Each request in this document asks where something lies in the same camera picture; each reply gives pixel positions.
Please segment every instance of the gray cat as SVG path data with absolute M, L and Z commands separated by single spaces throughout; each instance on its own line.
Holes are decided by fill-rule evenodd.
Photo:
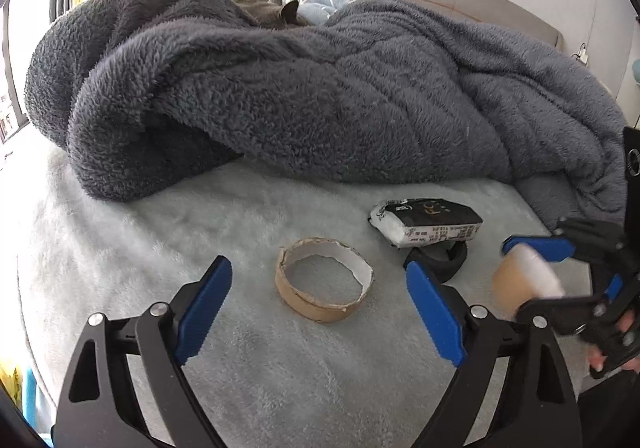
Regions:
M 298 0 L 292 0 L 286 5 L 282 4 L 282 0 L 231 1 L 258 20 L 260 27 L 266 29 L 287 29 L 311 25 L 298 15 Z

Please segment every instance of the wet wipes package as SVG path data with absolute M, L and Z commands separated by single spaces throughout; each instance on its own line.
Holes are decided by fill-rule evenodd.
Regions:
M 369 222 L 396 247 L 422 247 L 471 240 L 482 219 L 468 206 L 445 199 L 401 199 L 380 202 Z

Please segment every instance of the cardboard ring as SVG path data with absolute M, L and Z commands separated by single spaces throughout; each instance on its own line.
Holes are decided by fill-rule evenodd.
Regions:
M 349 269 L 362 285 L 360 296 L 346 304 L 331 304 L 293 287 L 287 279 L 287 269 L 297 261 L 314 255 L 333 258 Z M 303 238 L 288 248 L 281 248 L 275 283 L 282 299 L 294 311 L 314 322 L 332 323 L 350 316 L 360 306 L 373 284 L 373 269 L 353 248 L 337 240 Z

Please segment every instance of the metal screw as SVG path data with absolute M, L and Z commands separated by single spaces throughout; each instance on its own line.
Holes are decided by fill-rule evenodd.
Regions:
M 482 320 L 489 316 L 489 311 L 481 305 L 474 305 L 473 307 L 471 307 L 471 316 Z
M 154 303 L 151 306 L 151 309 L 149 309 L 149 314 L 151 314 L 151 316 L 164 316 L 168 310 L 168 304 L 164 302 L 158 302 Z
M 533 317 L 533 325 L 535 325 L 538 329 L 544 329 L 546 327 L 546 320 L 543 316 L 534 316 Z
M 102 313 L 94 313 L 89 316 L 89 325 L 95 327 L 96 325 L 100 325 L 104 320 L 104 315 Z
M 622 344 L 625 347 L 628 347 L 636 340 L 636 335 L 633 332 L 628 332 L 624 336 L 622 336 Z
M 607 312 L 607 306 L 604 303 L 599 303 L 593 308 L 593 315 L 596 318 L 600 318 L 606 312 Z

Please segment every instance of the black tape roll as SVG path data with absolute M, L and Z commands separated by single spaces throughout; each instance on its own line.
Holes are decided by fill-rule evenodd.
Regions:
M 462 264 L 465 263 L 467 252 L 466 241 L 454 242 L 454 244 L 447 249 L 448 260 L 438 260 L 437 258 L 433 258 L 433 256 L 429 256 L 427 251 L 430 247 L 432 246 L 427 245 L 425 247 L 412 248 L 402 266 L 406 269 L 409 262 L 416 261 L 423 269 L 428 269 L 433 273 L 440 283 L 448 282 L 453 275 L 460 270 Z

